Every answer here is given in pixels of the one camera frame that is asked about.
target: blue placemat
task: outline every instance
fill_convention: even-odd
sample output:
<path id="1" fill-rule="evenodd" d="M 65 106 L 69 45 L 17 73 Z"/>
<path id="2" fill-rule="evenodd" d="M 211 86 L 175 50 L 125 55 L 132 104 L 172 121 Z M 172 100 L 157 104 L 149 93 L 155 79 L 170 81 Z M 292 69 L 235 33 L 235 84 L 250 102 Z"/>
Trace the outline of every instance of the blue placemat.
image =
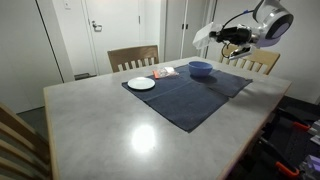
<path id="1" fill-rule="evenodd" d="M 122 86 L 181 129 L 191 132 L 252 81 L 218 70 L 206 78 L 190 76 L 188 66 L 175 68 L 178 76 L 154 79 L 154 88 L 137 91 Z"/>

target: door handle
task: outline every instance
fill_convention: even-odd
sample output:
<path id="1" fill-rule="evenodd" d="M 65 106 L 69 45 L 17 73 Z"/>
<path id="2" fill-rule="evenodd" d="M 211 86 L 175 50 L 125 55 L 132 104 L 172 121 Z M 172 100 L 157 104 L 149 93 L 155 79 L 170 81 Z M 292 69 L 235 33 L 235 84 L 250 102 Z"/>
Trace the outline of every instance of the door handle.
<path id="1" fill-rule="evenodd" d="M 92 27 L 94 29 L 94 32 L 102 31 L 102 25 L 97 25 L 96 21 L 92 21 Z"/>

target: tabletop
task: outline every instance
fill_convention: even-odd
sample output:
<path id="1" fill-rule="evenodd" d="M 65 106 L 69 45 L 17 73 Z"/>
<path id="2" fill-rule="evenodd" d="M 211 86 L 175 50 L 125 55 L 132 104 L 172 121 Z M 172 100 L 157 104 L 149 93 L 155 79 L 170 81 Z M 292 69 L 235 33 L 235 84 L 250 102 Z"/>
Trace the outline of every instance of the tabletop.
<path id="1" fill-rule="evenodd" d="M 121 86 L 161 67 L 205 61 L 252 78 L 191 133 Z M 291 82 L 191 57 L 44 89 L 55 179 L 223 179 Z"/>

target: wall outlet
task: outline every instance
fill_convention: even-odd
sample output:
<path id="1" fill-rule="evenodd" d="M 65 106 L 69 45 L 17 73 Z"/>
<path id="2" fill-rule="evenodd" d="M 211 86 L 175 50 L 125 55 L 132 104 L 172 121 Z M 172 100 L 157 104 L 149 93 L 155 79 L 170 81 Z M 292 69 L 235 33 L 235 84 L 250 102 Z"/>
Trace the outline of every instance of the wall outlet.
<path id="1" fill-rule="evenodd" d="M 65 9 L 67 9 L 67 10 L 71 9 L 69 0 L 63 0 L 63 4 L 64 4 Z"/>

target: gray table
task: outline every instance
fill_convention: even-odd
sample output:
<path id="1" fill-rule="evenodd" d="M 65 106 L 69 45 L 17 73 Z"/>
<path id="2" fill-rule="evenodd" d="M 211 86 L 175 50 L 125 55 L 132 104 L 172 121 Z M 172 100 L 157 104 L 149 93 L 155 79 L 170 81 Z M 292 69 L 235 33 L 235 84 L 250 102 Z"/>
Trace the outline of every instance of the gray table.
<path id="1" fill-rule="evenodd" d="M 192 133 L 176 127 L 121 82 L 160 67 L 206 61 L 253 78 Z M 222 179 L 264 125 L 290 82 L 192 57 L 44 89 L 56 179 Z"/>

